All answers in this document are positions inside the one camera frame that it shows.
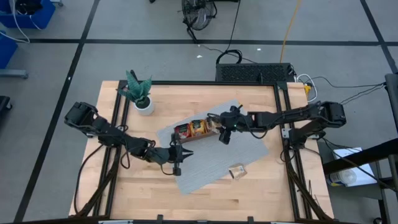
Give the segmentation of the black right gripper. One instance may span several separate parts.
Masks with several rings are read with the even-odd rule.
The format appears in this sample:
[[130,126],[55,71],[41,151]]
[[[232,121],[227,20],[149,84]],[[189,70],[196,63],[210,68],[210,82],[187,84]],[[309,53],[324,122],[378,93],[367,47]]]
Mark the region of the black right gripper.
[[242,105],[238,107],[231,106],[229,111],[223,112],[215,117],[215,121],[220,122],[220,125],[216,126],[217,130],[220,131],[219,140],[225,145],[229,144],[232,132],[250,131],[250,125],[248,125],[246,120],[247,116],[240,112],[242,107]]

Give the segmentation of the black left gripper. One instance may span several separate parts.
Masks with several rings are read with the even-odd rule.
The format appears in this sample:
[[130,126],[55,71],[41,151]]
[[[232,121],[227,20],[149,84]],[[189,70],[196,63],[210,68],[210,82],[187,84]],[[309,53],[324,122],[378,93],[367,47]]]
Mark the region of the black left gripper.
[[163,147],[157,148],[157,155],[155,158],[155,162],[161,167],[165,163],[173,164],[174,166],[172,167],[172,173],[166,173],[166,172],[163,173],[165,175],[181,176],[182,171],[180,168],[180,163],[183,162],[189,156],[191,156],[191,154],[193,154],[193,151],[183,148],[179,141],[179,138],[176,137],[175,134],[172,134],[171,141],[169,143],[169,148],[163,148]]

